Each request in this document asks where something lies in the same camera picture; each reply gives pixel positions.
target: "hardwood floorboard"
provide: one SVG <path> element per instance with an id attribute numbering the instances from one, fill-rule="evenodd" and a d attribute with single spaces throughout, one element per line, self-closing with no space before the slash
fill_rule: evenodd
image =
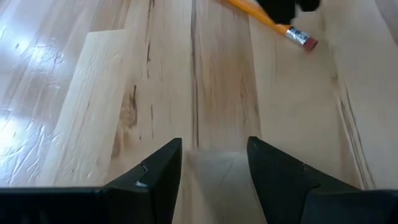
<path id="1" fill-rule="evenodd" d="M 99 1 L 90 31 L 123 29 L 131 2 L 131 0 Z"/>
<path id="2" fill-rule="evenodd" d="M 243 151 L 260 135 L 248 15 L 223 1 L 195 2 L 196 147 Z"/>
<path id="3" fill-rule="evenodd" d="M 1 186 L 37 184 L 96 1 L 3 1 Z"/>

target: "wood grain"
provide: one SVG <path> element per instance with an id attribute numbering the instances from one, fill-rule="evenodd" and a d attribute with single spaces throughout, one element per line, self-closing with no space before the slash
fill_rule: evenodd
<path id="1" fill-rule="evenodd" d="M 322 15 L 299 14 L 295 26 L 319 40 L 311 54 L 251 19 L 262 138 L 310 166 L 359 187 L 340 128 L 337 77 Z"/>
<path id="2" fill-rule="evenodd" d="M 325 1 L 325 22 L 366 186 L 397 188 L 398 46 L 372 0 Z"/>
<path id="3" fill-rule="evenodd" d="M 248 16 L 195 1 L 192 26 L 196 148 L 243 151 L 260 135 Z"/>
<path id="4" fill-rule="evenodd" d="M 134 41 L 129 30 L 87 35 L 56 136 L 38 178 L 40 185 L 100 185 L 112 153 Z"/>
<path id="5" fill-rule="evenodd" d="M 96 1 L 1 1 L 0 185 L 35 185 Z"/>

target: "black object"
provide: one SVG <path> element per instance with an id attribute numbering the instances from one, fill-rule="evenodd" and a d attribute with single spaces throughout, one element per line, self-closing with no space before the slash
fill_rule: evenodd
<path id="1" fill-rule="evenodd" d="M 1 189 L 0 223 L 171 223 L 181 161 L 173 139 L 104 187 Z"/>
<path id="2" fill-rule="evenodd" d="M 296 4 L 304 12 L 318 9 L 320 0 L 257 0 L 268 16 L 277 24 L 291 24 L 296 15 Z"/>
<path id="3" fill-rule="evenodd" d="M 361 191 L 256 137 L 251 177 L 268 224 L 398 223 L 398 191 Z"/>

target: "yellow pencil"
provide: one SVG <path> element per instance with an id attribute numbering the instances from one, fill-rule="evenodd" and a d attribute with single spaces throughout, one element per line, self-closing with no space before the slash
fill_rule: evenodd
<path id="1" fill-rule="evenodd" d="M 310 37 L 308 34 L 296 29 L 294 26 L 275 24 L 274 21 L 264 12 L 262 7 L 258 4 L 250 2 L 249 0 L 227 0 L 229 3 L 240 8 L 244 12 L 252 15 L 260 22 L 273 28 L 276 32 L 288 37 L 295 43 L 301 45 L 306 51 L 312 51 L 318 44 L 318 41 Z"/>

